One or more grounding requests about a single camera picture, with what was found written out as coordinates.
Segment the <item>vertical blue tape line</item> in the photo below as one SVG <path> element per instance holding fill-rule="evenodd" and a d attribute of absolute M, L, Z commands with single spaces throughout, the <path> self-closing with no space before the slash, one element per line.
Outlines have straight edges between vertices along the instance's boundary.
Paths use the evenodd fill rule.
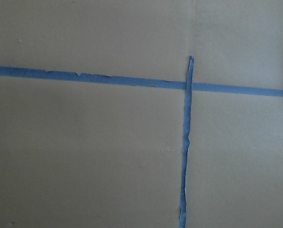
<path fill-rule="evenodd" d="M 184 118 L 183 118 L 183 147 L 182 147 L 182 170 L 181 170 L 181 191 L 180 191 L 180 215 L 179 227 L 186 227 L 187 217 L 187 199 L 186 199 L 186 177 L 187 177 L 187 164 L 189 156 L 190 139 L 189 134 L 191 131 L 191 107 L 192 107 L 192 82 L 194 70 L 194 57 L 189 57 L 188 69 L 186 73 L 186 86 L 185 86 L 185 102 L 184 102 Z"/>

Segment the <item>horizontal blue tape line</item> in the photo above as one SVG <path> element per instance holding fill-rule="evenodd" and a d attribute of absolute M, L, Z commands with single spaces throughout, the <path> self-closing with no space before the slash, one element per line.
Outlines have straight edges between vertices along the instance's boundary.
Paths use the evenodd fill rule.
<path fill-rule="evenodd" d="M 5 67 L 5 66 L 0 66 L 0 76 L 87 82 L 87 83 L 124 85 L 124 86 L 155 87 L 155 88 L 178 89 L 178 90 L 186 89 L 186 83 L 180 81 L 165 81 L 158 79 L 134 78 L 134 77 L 124 77 L 124 76 L 92 75 L 86 73 L 78 74 L 75 72 L 47 71 L 40 69 Z M 283 97 L 283 90 L 257 88 L 257 87 L 218 85 L 218 84 L 193 82 L 191 88 L 194 91 L 204 91 L 204 92 Z"/>

